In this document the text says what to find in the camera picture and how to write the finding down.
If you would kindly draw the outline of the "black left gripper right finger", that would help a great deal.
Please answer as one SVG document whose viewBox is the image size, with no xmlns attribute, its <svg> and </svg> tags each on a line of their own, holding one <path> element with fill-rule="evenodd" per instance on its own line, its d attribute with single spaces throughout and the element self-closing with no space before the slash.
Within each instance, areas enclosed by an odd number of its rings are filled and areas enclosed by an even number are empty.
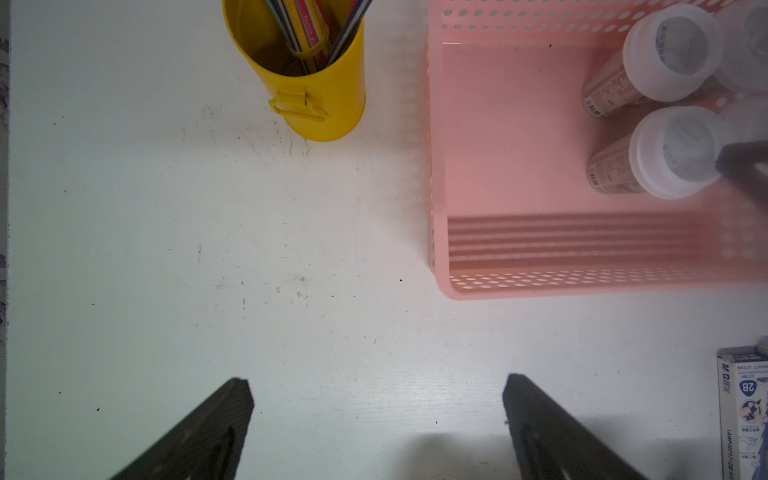
<svg viewBox="0 0 768 480">
<path fill-rule="evenodd" d="M 523 479 L 641 479 L 528 377 L 511 374 L 503 392 Z"/>
</svg>

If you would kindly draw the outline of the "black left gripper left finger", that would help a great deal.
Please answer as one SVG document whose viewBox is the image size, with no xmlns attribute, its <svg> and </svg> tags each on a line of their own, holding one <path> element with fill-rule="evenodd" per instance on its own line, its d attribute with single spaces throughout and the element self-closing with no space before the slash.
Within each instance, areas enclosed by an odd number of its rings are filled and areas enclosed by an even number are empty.
<svg viewBox="0 0 768 480">
<path fill-rule="evenodd" d="M 116 479 L 233 479 L 254 410 L 245 379 L 232 378 Z"/>
</svg>

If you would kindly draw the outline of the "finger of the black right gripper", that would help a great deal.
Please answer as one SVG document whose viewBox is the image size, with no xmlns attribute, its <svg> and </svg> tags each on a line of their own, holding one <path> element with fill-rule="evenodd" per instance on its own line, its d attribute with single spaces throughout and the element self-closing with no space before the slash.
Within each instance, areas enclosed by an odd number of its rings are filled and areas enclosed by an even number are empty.
<svg viewBox="0 0 768 480">
<path fill-rule="evenodd" d="M 725 145 L 715 168 L 757 207 L 767 206 L 767 141 Z"/>
</svg>

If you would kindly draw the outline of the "white yogurt cup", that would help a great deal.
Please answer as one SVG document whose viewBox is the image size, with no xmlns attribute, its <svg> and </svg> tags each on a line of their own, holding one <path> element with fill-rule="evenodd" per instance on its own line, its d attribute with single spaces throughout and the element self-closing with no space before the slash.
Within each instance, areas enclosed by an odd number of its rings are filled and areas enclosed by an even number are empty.
<svg viewBox="0 0 768 480">
<path fill-rule="evenodd" d="M 709 187 L 730 132 L 716 113 L 698 106 L 666 107 L 645 116 L 624 138 L 588 160 L 590 186 L 606 195 L 648 193 L 680 200 Z"/>
<path fill-rule="evenodd" d="M 747 97 L 726 106 L 720 117 L 726 124 L 732 143 L 768 139 L 767 98 Z"/>
<path fill-rule="evenodd" d="M 723 34 L 704 9 L 677 4 L 638 21 L 622 47 L 582 88 L 593 117 L 644 102 L 672 103 L 697 91 L 720 65 Z"/>
<path fill-rule="evenodd" d="M 767 90 L 767 2 L 735 1 L 714 19 L 723 34 L 723 54 L 714 77 L 728 90 Z"/>
</svg>

